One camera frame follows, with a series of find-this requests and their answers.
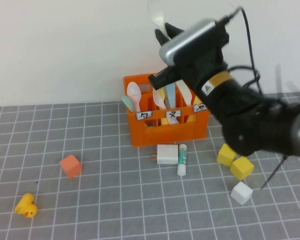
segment rubber duck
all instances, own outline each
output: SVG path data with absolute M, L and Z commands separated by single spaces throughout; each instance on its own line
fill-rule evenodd
M 16 205 L 14 211 L 17 214 L 23 214 L 26 218 L 33 218 L 38 212 L 37 206 L 32 204 L 34 200 L 35 197 L 31 193 L 26 193 Z

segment orange cube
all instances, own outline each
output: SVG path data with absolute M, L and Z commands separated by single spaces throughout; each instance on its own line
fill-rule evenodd
M 71 154 L 67 156 L 65 159 L 61 160 L 60 165 L 64 171 L 64 173 L 68 176 L 68 178 L 72 179 L 76 175 L 82 172 L 82 168 L 80 162 L 76 159 L 76 157 Z

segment green label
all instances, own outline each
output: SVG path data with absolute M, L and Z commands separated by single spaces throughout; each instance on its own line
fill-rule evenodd
M 187 150 L 185 148 L 179 149 L 178 164 L 187 164 Z

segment yellow label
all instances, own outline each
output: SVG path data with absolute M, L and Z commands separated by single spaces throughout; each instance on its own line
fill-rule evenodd
M 209 79 L 209 82 L 216 88 L 220 84 L 232 79 L 232 76 L 227 71 L 219 72 Z

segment cutlery holder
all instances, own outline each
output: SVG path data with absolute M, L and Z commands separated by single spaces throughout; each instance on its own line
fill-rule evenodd
M 149 86 L 148 76 L 149 74 L 142 74 L 123 78 L 126 95 L 130 82 L 138 84 L 142 93 L 139 104 L 141 112 L 131 112 L 126 109 L 132 146 L 143 147 L 206 138 L 210 114 L 207 108 L 203 104 L 186 106 L 176 87 L 176 108 L 160 110 L 154 103 L 153 88 Z M 192 91 L 191 93 L 193 102 L 196 95 Z M 179 124 L 161 125 L 161 118 L 166 118 L 169 114 L 175 115 Z M 190 115 L 195 115 L 195 120 L 187 122 Z

